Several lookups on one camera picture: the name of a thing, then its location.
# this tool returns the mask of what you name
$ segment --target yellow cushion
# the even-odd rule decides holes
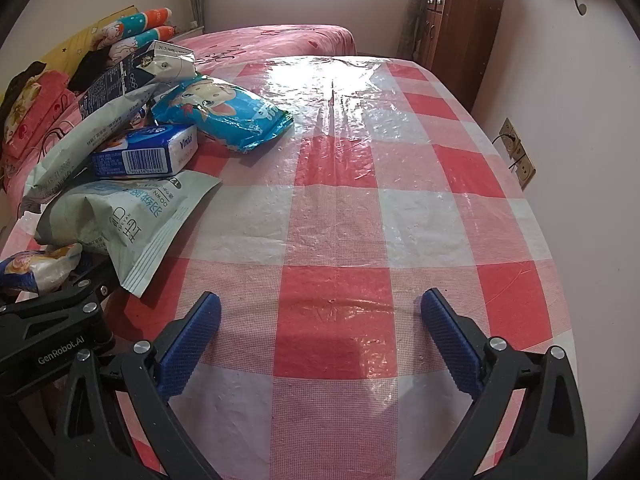
[[[137,12],[138,10],[134,6],[114,12],[111,16],[89,25],[89,27],[81,30],[68,40],[63,41],[46,56],[42,57],[40,61],[47,64],[46,70],[58,70],[59,72],[67,73],[69,77],[73,77],[84,54],[89,51],[95,33],[105,25]]]

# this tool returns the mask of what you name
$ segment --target cartoon cat print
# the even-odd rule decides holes
[[[207,115],[234,116],[236,109],[227,104],[236,98],[236,91],[232,88],[220,86],[213,81],[198,81],[187,86],[182,94],[171,101],[170,106],[184,108],[185,112],[198,110],[202,120],[207,120]]]

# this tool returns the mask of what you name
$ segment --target barcode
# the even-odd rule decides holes
[[[127,150],[122,152],[124,169],[129,174],[166,173],[164,148],[147,148],[145,150]]]

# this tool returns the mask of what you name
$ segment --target cabinet door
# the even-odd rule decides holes
[[[433,56],[436,53],[436,46],[438,44],[438,35],[440,33],[440,25],[442,24],[442,14],[439,12],[433,13],[433,23],[431,23],[429,30],[426,31],[426,35],[429,40],[429,48],[427,50],[426,62],[423,65],[427,70],[431,70],[433,65]]]
[[[429,47],[431,44],[430,31],[435,20],[436,13],[432,10],[428,10],[424,13],[422,19],[422,39],[420,40],[420,48],[418,49],[418,63],[427,68],[427,56],[429,53]]]

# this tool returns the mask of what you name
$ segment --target electrical outlet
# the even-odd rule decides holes
[[[499,135],[505,149],[507,150],[507,154],[511,158],[514,158],[513,153],[517,150],[518,146],[520,146],[520,137],[508,117],[504,120],[504,124],[500,129]]]
[[[518,176],[520,187],[525,189],[535,174],[536,168],[533,162],[529,158],[529,155],[525,155],[522,160],[516,164],[516,175]]]
[[[513,151],[511,158],[513,160],[521,160],[525,155],[527,155],[527,153],[524,151],[524,146],[522,145],[522,142],[519,142],[516,146],[516,149]]]

